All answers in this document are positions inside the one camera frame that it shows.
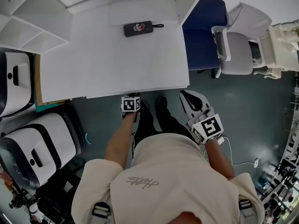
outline black pants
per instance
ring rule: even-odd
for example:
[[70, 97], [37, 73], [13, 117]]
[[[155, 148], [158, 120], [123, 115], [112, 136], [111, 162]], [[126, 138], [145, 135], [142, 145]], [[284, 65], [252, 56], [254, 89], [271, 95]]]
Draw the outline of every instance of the black pants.
[[159, 133], [177, 133], [195, 141], [191, 133], [171, 116], [168, 109], [157, 110], [157, 119], [162, 132], [156, 131], [154, 119], [149, 109], [141, 112], [138, 129], [135, 134], [135, 147], [141, 140]]

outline white cable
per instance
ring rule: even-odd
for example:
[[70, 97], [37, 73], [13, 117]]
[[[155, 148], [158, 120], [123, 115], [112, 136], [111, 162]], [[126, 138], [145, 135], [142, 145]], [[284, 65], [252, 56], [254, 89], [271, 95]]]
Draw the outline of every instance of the white cable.
[[[232, 148], [231, 148], [231, 146], [230, 146], [229, 139], [228, 139], [228, 137], [223, 137], [223, 138], [225, 138], [225, 139], [228, 140], [228, 145], [229, 145], [229, 150], [230, 150], [230, 160], [231, 160], [232, 166], [239, 166], [239, 165], [242, 165], [242, 164], [252, 164], [252, 165], [254, 165], [254, 163], [252, 163], [252, 162], [242, 162], [242, 163], [236, 163], [236, 164], [233, 164], [233, 157], [232, 157], [232, 156], [233, 156], [233, 152], [232, 152]], [[263, 165], [266, 164], [267, 162], [269, 162], [269, 161], [266, 161], [266, 162], [263, 163], [262, 165], [257, 166], [257, 168], [260, 168], [261, 166], [263, 166]]]

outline fiducial marker cube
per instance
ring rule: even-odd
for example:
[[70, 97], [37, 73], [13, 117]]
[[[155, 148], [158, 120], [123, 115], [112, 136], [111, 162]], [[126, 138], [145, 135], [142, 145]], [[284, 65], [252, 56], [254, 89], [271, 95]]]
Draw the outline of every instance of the fiducial marker cube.
[[123, 112], [136, 112], [140, 110], [140, 97], [122, 97], [121, 110]]
[[201, 144], [205, 144], [220, 137], [223, 131], [222, 123], [218, 114], [195, 123], [192, 125], [191, 129], [191, 132], [200, 140]]

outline blue chair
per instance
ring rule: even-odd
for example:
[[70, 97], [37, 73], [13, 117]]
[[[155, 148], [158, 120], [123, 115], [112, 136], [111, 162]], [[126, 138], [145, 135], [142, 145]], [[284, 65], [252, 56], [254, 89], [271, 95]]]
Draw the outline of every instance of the blue chair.
[[189, 70], [219, 67], [217, 46], [211, 28], [227, 25], [228, 14], [224, 1], [199, 0], [183, 24]]

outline black power bank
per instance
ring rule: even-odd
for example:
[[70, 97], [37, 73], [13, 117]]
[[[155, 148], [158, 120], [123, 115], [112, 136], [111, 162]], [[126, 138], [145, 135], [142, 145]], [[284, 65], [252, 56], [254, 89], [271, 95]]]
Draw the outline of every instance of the black power bank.
[[130, 23], [123, 27], [126, 37], [151, 33], [154, 31], [153, 23], [151, 21], [143, 21]]

